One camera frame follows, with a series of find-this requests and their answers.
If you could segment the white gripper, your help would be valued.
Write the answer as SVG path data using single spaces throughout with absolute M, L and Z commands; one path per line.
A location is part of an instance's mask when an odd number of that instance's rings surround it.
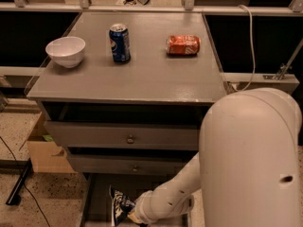
M 135 202 L 134 213 L 128 214 L 128 218 L 135 224 L 153 224 L 157 221 L 151 208 L 152 191 L 141 194 Z

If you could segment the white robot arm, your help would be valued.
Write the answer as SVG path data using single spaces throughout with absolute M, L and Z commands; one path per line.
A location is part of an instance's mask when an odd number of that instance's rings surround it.
M 300 227 L 301 125 L 297 103 L 278 89 L 219 99 L 203 120 L 198 154 L 173 179 L 142 194 L 134 216 L 152 224 L 181 215 L 200 190 L 200 227 Z

